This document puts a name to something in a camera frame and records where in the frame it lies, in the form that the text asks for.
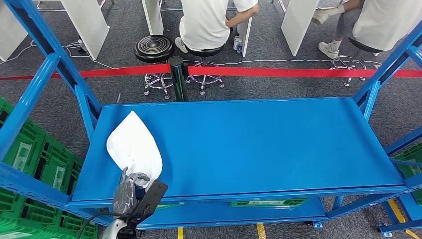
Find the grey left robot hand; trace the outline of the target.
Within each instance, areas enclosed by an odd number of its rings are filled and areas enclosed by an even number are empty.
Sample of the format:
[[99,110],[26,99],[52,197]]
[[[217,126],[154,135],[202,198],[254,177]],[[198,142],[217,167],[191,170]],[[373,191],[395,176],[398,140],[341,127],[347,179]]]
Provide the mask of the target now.
[[122,170],[119,185],[113,195],[113,212],[127,215],[137,204],[136,192],[144,190],[151,178],[145,173],[127,174],[128,167]]

